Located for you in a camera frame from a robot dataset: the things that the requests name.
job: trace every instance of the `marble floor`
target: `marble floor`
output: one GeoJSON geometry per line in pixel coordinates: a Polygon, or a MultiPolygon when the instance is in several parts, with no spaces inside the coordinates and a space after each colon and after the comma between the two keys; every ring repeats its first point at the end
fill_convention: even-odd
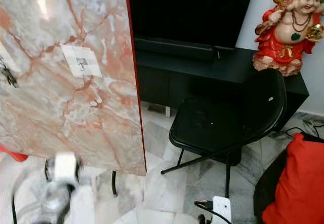
{"type": "MultiPolygon", "coordinates": [[[[147,162],[146,177],[117,173],[118,197],[111,192],[111,172],[85,167],[81,179],[90,177],[94,193],[96,224],[195,224],[199,214],[210,214],[194,205],[196,200],[211,200],[213,196],[224,195],[225,165],[207,160],[187,168],[160,175],[160,171],[174,166],[180,149],[171,145],[168,133],[175,112],[167,118],[156,112],[148,103],[142,103],[142,121],[147,162]]],[[[292,118],[281,132],[271,133],[261,140],[244,146],[242,161],[231,168],[230,200],[232,223],[256,223],[253,215],[254,187],[264,170],[288,145],[291,138],[285,130],[300,127],[315,134],[312,125],[319,123],[292,118]]],[[[324,137],[324,129],[318,128],[324,137]]],[[[32,172],[23,182],[16,195],[18,215],[28,212],[37,202],[46,184],[44,159],[29,157],[25,162],[15,162],[1,153],[0,162],[0,223],[12,223],[10,196],[18,176],[28,169],[32,172]]],[[[183,161],[197,155],[185,152],[183,161]]]]}

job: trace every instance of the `pink marble pattern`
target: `pink marble pattern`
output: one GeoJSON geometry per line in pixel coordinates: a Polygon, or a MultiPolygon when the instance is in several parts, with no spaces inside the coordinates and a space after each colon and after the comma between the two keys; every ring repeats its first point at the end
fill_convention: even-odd
{"type": "Polygon", "coordinates": [[[2,144],[145,175],[127,0],[0,0],[0,42],[19,86],[0,74],[2,144]],[[80,47],[95,61],[69,63],[62,48],[80,47]]]}

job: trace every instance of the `red robe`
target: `red robe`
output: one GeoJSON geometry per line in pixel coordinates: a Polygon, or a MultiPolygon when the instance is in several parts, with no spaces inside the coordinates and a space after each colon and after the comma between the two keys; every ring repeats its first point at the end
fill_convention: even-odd
{"type": "MultiPolygon", "coordinates": [[[[263,15],[263,22],[269,20],[269,16],[275,12],[275,9],[267,11],[263,15]]],[[[312,14],[313,25],[320,24],[320,14],[312,14]]],[[[315,46],[314,42],[311,42],[307,39],[304,39],[300,43],[296,44],[284,44],[275,36],[275,27],[271,28],[268,32],[261,34],[255,42],[259,42],[259,51],[255,56],[263,57],[268,56],[273,58],[276,62],[279,63],[290,63],[294,59],[302,59],[302,53],[312,53],[312,48],[315,46]],[[290,46],[291,54],[288,49],[284,47],[287,45],[290,46]]]]}

